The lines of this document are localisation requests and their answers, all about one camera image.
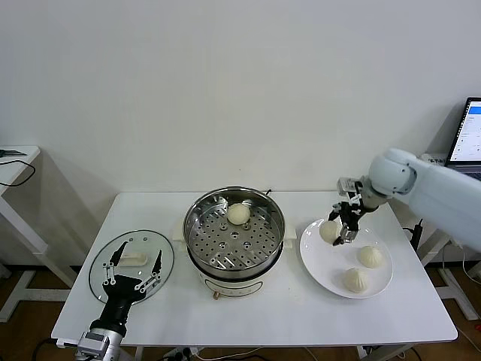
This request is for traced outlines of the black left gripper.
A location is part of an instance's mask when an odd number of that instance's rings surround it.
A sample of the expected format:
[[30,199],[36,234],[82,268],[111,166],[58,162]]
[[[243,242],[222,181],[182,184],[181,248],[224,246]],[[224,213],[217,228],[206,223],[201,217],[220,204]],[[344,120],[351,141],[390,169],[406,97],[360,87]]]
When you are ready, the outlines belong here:
[[102,282],[103,289],[107,294],[107,302],[101,316],[94,320],[89,329],[106,329],[117,333],[126,333],[126,323],[131,306],[135,302],[145,299],[145,293],[149,288],[154,287],[161,279],[162,250],[154,262],[150,278],[142,281],[139,278],[131,278],[119,275],[115,279],[115,268],[118,266],[125,250],[126,243],[115,250],[108,262],[103,264],[105,278]]

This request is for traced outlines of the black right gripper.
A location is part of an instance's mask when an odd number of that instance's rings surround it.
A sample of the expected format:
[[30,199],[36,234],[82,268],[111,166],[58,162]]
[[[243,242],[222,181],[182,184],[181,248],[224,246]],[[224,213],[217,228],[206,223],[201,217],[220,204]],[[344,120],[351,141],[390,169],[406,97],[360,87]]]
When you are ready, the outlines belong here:
[[348,202],[338,202],[332,206],[328,215],[329,221],[339,218],[343,224],[339,236],[334,240],[333,246],[351,243],[359,230],[358,222],[363,216],[363,208],[360,205],[351,205]]

